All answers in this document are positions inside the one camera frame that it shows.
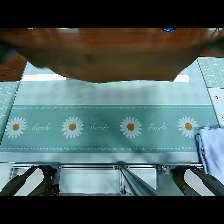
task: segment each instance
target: blue object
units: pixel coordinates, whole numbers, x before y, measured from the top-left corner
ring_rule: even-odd
[[[163,28],[166,32],[175,32],[176,28]]]

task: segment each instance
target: wooden surface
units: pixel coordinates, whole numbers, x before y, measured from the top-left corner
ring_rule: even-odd
[[[168,33],[161,28],[80,28],[80,33],[56,28],[14,29],[1,32],[0,39],[25,46],[67,48],[77,50],[95,49],[158,49],[188,46],[223,35],[208,28],[177,28]],[[206,51],[201,56],[222,57],[215,51]],[[0,81],[20,80],[26,59],[17,56],[7,64],[0,65]]]

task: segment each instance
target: towel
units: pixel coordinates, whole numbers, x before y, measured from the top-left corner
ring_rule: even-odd
[[[224,184],[224,129],[205,127],[198,131],[196,139],[205,173]]]

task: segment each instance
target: blurry brown object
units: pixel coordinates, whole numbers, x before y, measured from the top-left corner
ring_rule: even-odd
[[[172,81],[218,37],[207,28],[177,28],[174,33],[161,28],[81,28],[80,33],[37,28],[0,34],[34,66],[90,82]]]

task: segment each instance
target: daisy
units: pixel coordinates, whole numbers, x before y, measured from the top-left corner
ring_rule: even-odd
[[[140,131],[142,130],[140,121],[138,119],[135,119],[134,117],[126,117],[125,119],[123,119],[120,127],[120,131],[123,132],[123,135],[126,135],[126,138],[130,139],[139,136],[141,134]]]
[[[8,138],[17,138],[26,130],[26,121],[22,117],[14,117],[6,126],[6,135]]]
[[[191,138],[194,136],[194,128],[198,127],[198,124],[197,121],[194,120],[194,118],[185,116],[179,119],[177,127],[179,131],[182,131],[182,135]]]
[[[78,117],[69,117],[63,122],[62,131],[63,135],[66,135],[66,138],[75,138],[82,134],[83,122]]]

